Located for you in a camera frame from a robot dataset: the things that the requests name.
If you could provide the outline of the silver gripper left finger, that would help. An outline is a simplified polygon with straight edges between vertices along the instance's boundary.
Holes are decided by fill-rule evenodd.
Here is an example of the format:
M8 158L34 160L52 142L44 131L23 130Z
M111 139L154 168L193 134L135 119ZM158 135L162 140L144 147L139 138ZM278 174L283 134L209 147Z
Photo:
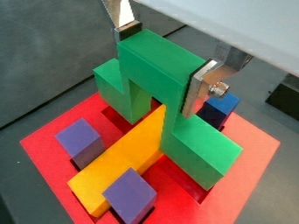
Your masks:
M130 38L143 30L136 20L128 0L100 0L112 22L116 42Z

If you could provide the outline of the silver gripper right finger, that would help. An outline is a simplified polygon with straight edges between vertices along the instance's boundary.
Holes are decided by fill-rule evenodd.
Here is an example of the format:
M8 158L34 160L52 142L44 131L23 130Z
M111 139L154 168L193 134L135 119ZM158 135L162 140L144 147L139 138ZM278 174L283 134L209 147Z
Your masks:
M237 75L254 56L235 46L219 42L211 59L193 72L182 104L182 115L190 118L195 103L207 96L223 98L230 85L223 81Z

